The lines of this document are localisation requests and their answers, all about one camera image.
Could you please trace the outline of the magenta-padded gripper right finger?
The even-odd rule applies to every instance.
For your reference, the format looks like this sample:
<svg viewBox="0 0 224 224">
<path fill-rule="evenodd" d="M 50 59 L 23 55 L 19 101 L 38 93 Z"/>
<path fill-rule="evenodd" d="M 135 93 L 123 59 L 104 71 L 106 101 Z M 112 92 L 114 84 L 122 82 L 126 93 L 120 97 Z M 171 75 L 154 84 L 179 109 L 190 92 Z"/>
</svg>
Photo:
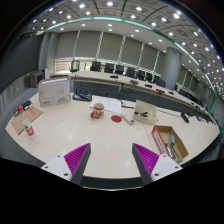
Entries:
<svg viewBox="0 0 224 224">
<path fill-rule="evenodd" d="M 152 183 L 182 169 L 167 154 L 158 155 L 136 143 L 132 145 L 132 154 L 143 185 Z"/>
</svg>

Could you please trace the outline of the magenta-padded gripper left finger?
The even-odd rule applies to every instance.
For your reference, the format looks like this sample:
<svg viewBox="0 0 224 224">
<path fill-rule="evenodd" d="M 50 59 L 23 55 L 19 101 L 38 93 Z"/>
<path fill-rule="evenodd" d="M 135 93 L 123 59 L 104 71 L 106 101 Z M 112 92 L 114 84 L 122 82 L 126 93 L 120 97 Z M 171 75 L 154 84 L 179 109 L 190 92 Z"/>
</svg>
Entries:
<svg viewBox="0 0 224 224">
<path fill-rule="evenodd" d="M 91 144 L 84 144 L 66 155 L 58 155 L 42 166 L 42 169 L 79 185 L 83 178 L 89 156 Z"/>
</svg>

